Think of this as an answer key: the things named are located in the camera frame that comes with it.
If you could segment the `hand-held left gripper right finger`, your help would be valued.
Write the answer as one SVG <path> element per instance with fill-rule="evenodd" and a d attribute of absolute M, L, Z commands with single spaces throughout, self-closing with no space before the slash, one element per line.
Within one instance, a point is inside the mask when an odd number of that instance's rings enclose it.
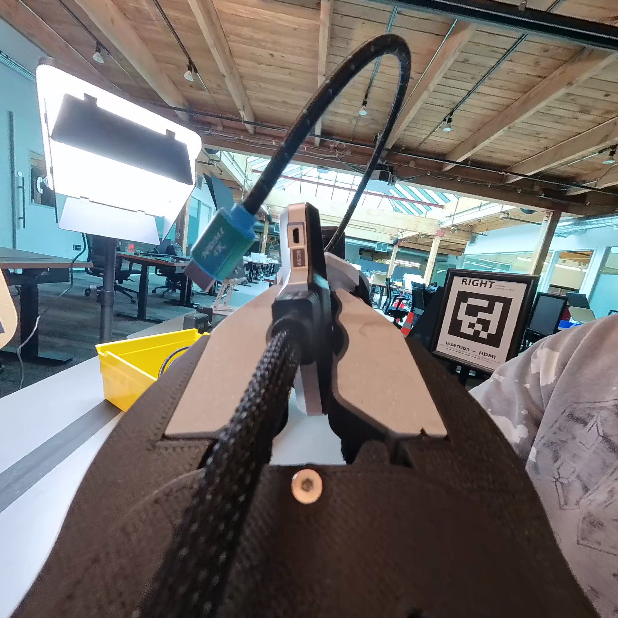
<path fill-rule="evenodd" d="M 350 292 L 334 293 L 342 349 L 332 366 L 331 429 L 343 449 L 443 439 L 447 429 L 401 332 Z"/>

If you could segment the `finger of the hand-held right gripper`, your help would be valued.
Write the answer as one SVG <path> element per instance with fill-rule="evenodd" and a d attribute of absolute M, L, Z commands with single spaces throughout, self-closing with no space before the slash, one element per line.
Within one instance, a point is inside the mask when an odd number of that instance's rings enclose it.
<path fill-rule="evenodd" d="M 324 255 L 330 291 L 354 291 L 360 282 L 360 271 L 348 261 L 333 254 Z"/>

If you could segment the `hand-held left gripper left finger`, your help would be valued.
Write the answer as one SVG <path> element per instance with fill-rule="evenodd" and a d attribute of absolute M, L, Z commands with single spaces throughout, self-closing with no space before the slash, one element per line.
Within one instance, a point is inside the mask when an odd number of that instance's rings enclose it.
<path fill-rule="evenodd" d="M 243 399 L 267 347 L 278 293 L 265 290 L 212 330 L 167 425 L 166 437 L 218 437 Z"/>

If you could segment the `black hdmi switch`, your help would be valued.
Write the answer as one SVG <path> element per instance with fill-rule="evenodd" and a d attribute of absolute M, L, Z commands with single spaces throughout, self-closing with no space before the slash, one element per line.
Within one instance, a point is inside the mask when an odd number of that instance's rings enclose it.
<path fill-rule="evenodd" d="M 272 305 L 271 335 L 288 332 L 300 364 L 294 379 L 298 406 L 327 415 L 331 399 L 332 309 L 319 211 L 288 206 L 279 217 L 281 290 Z"/>

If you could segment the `yellow divided storage bin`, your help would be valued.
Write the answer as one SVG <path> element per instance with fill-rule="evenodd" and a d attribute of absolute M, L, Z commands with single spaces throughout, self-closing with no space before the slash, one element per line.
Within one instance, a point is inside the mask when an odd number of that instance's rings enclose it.
<path fill-rule="evenodd" d="M 126 413 L 174 360 L 207 336 L 189 329 L 97 344 L 104 398 Z"/>

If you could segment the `framed tag sign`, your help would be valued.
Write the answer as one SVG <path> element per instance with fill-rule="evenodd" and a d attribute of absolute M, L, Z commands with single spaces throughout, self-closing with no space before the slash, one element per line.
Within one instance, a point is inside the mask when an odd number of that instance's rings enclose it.
<path fill-rule="evenodd" d="M 538 281 L 538 275 L 449 269 L 429 352 L 491 375 L 517 355 Z"/>

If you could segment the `wooden office desk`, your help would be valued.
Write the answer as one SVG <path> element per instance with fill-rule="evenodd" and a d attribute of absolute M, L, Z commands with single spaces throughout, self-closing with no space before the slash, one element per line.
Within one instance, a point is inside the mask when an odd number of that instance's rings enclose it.
<path fill-rule="evenodd" d="M 156 257 L 149 257 L 145 255 L 135 255 L 134 253 L 125 253 L 120 252 L 117 254 L 118 257 L 122 258 L 129 263 L 138 264 L 141 266 L 140 270 L 140 278 L 138 283 L 138 292 L 136 298 L 136 315 L 133 316 L 127 313 L 117 312 L 117 316 L 122 316 L 130 319 L 134 319 L 137 321 L 145 321 L 147 323 L 160 323 L 160 320 L 155 320 L 147 317 L 148 310 L 148 299 L 149 296 L 149 272 L 150 268 L 163 267 L 167 269 L 171 269 L 174 271 L 174 274 L 180 275 L 180 298 L 177 302 L 178 306 L 184 306 L 187 308 L 191 308 L 194 306 L 193 300 L 193 292 L 192 285 L 193 282 L 185 275 L 185 269 L 188 266 L 188 261 L 180 260 L 180 261 L 171 261 L 166 256 L 157 255 Z"/>
<path fill-rule="evenodd" d="M 19 289 L 17 326 L 20 335 L 21 359 L 48 365 L 65 365 L 71 357 L 43 353 L 39 349 L 35 329 L 39 318 L 39 285 L 70 281 L 74 267 L 92 267 L 91 261 L 53 257 L 14 248 L 1 247 L 1 272 L 10 287 Z"/>

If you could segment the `black light stand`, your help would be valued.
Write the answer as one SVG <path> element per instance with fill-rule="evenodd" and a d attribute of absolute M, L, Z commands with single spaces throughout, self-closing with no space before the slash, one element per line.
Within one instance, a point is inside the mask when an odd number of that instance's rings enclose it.
<path fill-rule="evenodd" d="M 114 270 L 117 253 L 117 239 L 104 237 L 106 267 L 104 271 L 103 287 L 100 301 L 99 343 L 104 344 L 112 340 L 112 325 L 114 318 Z"/>

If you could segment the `black office chair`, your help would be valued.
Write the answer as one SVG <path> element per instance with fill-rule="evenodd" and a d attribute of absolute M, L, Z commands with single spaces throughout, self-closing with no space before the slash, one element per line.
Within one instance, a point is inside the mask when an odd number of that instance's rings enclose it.
<path fill-rule="evenodd" d="M 86 243 L 88 248 L 88 261 L 92 262 L 92 267 L 86 268 L 85 272 L 91 276 L 104 278 L 106 267 L 105 243 L 108 239 L 91 234 L 86 235 Z M 120 257 L 116 253 L 116 262 L 114 270 L 114 291 L 120 293 L 130 299 L 131 304 L 136 304 L 137 292 L 126 288 L 123 283 L 128 281 L 130 277 L 137 274 L 134 269 L 134 263 Z"/>

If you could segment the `black board with wooden edge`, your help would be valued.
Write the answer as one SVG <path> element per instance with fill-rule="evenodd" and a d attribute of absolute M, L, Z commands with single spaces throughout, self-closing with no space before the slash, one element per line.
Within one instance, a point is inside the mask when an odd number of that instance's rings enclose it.
<path fill-rule="evenodd" d="M 1 271 L 1 349 L 9 344 L 18 325 L 17 310 L 12 300 L 9 285 Z"/>

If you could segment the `bright studio light panel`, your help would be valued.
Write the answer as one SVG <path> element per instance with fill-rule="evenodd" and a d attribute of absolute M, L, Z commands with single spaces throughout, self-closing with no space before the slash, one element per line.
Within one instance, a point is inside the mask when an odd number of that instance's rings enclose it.
<path fill-rule="evenodd" d="M 47 178 L 66 197 L 59 228 L 159 244 L 194 190 L 200 136 L 51 58 L 35 77 Z"/>

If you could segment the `black ceiling track rail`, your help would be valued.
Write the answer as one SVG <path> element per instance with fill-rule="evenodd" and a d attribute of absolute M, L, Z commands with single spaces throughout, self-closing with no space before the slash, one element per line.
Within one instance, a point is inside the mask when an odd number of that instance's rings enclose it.
<path fill-rule="evenodd" d="M 398 8 L 564 40 L 599 50 L 617 50 L 617 27 L 498 1 L 384 1 Z"/>

